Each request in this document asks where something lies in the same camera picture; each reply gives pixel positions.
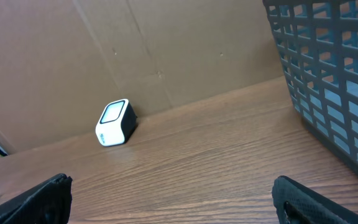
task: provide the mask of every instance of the gray plastic basket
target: gray plastic basket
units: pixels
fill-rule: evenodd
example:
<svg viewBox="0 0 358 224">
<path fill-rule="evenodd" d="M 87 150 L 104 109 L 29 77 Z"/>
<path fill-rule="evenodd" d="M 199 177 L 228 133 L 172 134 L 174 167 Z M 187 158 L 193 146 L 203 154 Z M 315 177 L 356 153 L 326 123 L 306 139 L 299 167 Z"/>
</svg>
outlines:
<svg viewBox="0 0 358 224">
<path fill-rule="evenodd" d="M 293 106 L 358 174 L 358 0 L 264 0 Z"/>
</svg>

